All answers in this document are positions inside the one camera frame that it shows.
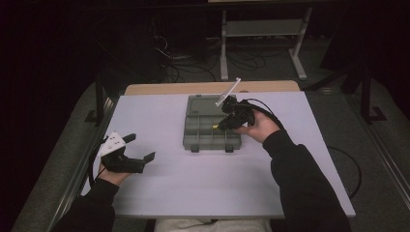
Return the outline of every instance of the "wooden edge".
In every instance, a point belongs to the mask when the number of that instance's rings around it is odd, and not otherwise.
[[[232,84],[233,82],[133,84],[126,89],[124,95],[220,94]],[[298,83],[293,80],[271,80],[240,82],[233,93],[299,91]]]

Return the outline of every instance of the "person's right hand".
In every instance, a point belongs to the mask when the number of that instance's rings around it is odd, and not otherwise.
[[[269,135],[280,130],[278,125],[265,114],[257,110],[253,110],[253,113],[255,116],[255,123],[253,126],[240,127],[234,131],[237,133],[247,134],[256,141],[263,143]]]

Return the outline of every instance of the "white pants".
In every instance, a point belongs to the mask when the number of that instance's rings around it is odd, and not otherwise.
[[[268,219],[157,219],[155,232],[272,232]]]

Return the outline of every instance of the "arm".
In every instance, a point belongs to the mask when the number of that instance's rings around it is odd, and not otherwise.
[[[295,145],[286,130],[255,111],[253,127],[239,128],[263,144],[272,158],[272,175],[289,231],[351,231],[337,196],[304,145]]]
[[[76,198],[51,231],[111,231],[115,219],[111,204],[120,185],[130,175],[104,170],[90,191]]]

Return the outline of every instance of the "white tabletop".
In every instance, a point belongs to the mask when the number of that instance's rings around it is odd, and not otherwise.
[[[292,140],[305,144],[337,193],[344,212],[355,211],[345,192],[303,92],[238,93],[270,106]],[[243,135],[242,147],[191,153],[183,146],[188,94],[123,96],[106,134],[136,133],[126,156],[156,158],[143,174],[131,175],[117,193],[119,216],[138,218],[283,218],[271,158],[261,144]],[[99,165],[94,165],[95,174]],[[83,194],[89,190],[86,183]]]

